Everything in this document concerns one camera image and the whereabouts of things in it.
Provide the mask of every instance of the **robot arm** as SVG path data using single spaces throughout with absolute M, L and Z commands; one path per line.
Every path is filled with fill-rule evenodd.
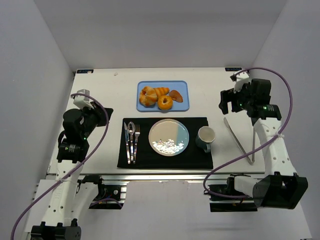
M 232 112 L 247 111 L 252 125 L 263 145 L 278 135 L 281 114 L 277 105 L 270 104 L 271 83 L 265 79 L 250 79 L 243 72 L 239 77 L 231 76 L 235 87 L 221 92 L 219 108 L 228 113 L 228 102 Z M 228 181 L 234 189 L 253 198 L 257 207 L 294 209 L 308 188 L 305 177 L 300 177 L 293 167 L 283 136 L 262 149 L 265 178 L 255 179 L 247 175 L 236 175 Z
M 78 93 L 89 95 L 89 91 L 85 89 Z M 100 176 L 88 175 L 82 181 L 78 180 L 83 165 L 68 178 L 63 179 L 85 160 L 89 149 L 88 137 L 92 131 L 107 124 L 104 111 L 95 102 L 89 102 L 87 97 L 76 96 L 73 103 L 80 109 L 70 109 L 63 114 L 64 131 L 58 139 L 55 181 L 62 183 L 52 191 L 41 224 L 32 227 L 32 240 L 79 240 L 79 222 L 93 199 L 102 194 Z M 110 119 L 113 109 L 105 110 Z

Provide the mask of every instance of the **white wall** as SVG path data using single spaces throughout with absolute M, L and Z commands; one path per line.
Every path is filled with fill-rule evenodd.
M 293 113 L 285 142 L 294 166 L 307 177 L 309 188 L 302 208 L 313 239 L 320 239 L 320 1 L 288 0 L 254 65 L 272 68 L 288 80 L 293 92 Z M 274 79 L 271 101 L 288 113 L 285 86 Z
M 73 76 L 32 0 L 0 6 L 0 233 L 8 240 L 46 175 Z
M 251 66 L 286 0 L 35 0 L 73 70 Z

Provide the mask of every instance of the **mug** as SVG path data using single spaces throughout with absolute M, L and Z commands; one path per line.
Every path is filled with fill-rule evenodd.
M 211 152 L 211 144 L 216 139 L 215 131 L 208 126 L 203 126 L 199 129 L 195 138 L 195 144 L 203 149 L 206 153 Z

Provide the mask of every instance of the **ceramic plate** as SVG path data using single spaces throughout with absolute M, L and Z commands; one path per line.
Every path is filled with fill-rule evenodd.
M 149 143 L 158 154 L 175 156 L 182 153 L 188 146 L 189 132 L 181 122 L 163 119 L 151 127 Z

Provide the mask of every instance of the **bagel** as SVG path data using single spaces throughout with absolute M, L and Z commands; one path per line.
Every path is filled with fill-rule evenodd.
M 169 110 L 172 108 L 173 104 L 174 104 L 174 101 L 172 100 L 172 98 L 170 96 L 163 95 L 163 96 L 159 97 L 159 99 L 158 99 L 158 107 L 161 110 Z
M 150 86 L 145 86 L 140 92 L 139 102 L 142 105 L 149 107 L 151 105 L 154 105 L 156 101 L 157 101 L 156 91 Z

